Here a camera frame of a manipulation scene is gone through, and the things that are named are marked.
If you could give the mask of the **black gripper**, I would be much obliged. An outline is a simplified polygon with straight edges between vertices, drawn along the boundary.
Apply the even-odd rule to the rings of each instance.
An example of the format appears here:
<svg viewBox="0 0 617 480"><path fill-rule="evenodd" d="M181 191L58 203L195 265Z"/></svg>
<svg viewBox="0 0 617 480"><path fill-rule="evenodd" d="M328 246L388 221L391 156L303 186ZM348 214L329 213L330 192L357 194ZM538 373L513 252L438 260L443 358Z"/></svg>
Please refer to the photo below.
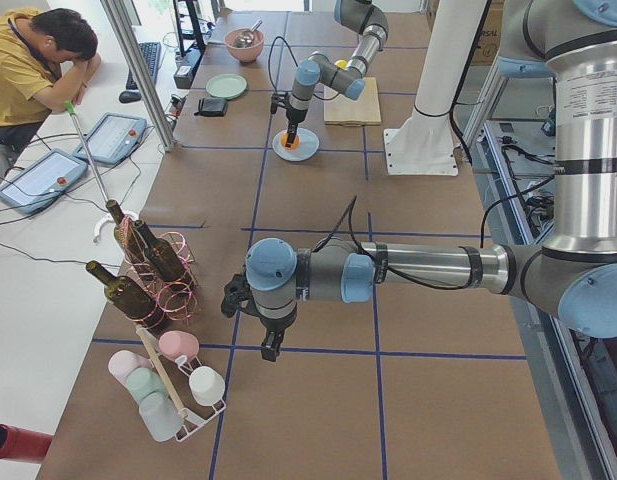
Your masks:
<svg viewBox="0 0 617 480"><path fill-rule="evenodd" d="M294 323L294 320L261 321L266 329L264 340L261 343L261 357L265 361L276 362L280 354L285 331Z"/></svg>
<svg viewBox="0 0 617 480"><path fill-rule="evenodd" d="M288 127L284 134L284 147L287 149L295 149L298 146L298 126L305 121L307 115L306 108L295 108L293 106L286 107L286 118Z"/></svg>

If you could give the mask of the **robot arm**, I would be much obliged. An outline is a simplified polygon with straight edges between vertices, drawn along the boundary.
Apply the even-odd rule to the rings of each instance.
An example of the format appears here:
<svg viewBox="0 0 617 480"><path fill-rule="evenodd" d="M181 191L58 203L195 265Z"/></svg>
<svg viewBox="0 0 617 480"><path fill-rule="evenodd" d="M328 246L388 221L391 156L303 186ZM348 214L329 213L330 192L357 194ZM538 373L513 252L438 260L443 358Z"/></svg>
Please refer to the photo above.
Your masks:
<svg viewBox="0 0 617 480"><path fill-rule="evenodd" d="M298 144L299 124L306 118L317 84L323 84L351 100L357 100L365 88L364 77L375 55L388 39L389 26L384 12L371 1L337 1L334 18L342 26L361 36L351 58L343 67L321 52L314 52L296 68L292 89L283 97L288 127L281 145Z"/></svg>
<svg viewBox="0 0 617 480"><path fill-rule="evenodd" d="M573 331L617 337L617 1L510 1L500 70L555 81L554 224L539 245L435 248L266 238L244 265L246 310L275 361L301 300L368 300L374 285L484 288L526 300Z"/></svg>

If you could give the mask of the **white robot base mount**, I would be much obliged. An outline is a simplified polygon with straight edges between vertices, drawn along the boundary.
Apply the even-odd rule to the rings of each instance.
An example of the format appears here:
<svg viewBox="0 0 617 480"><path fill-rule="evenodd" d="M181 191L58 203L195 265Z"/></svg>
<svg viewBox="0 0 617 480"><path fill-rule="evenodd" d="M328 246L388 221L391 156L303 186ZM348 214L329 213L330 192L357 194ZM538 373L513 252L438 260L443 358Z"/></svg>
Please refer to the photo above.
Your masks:
<svg viewBox="0 0 617 480"><path fill-rule="evenodd" d="M387 172L394 176L456 176L451 127L455 96L490 2L438 3L412 114L384 131Z"/></svg>

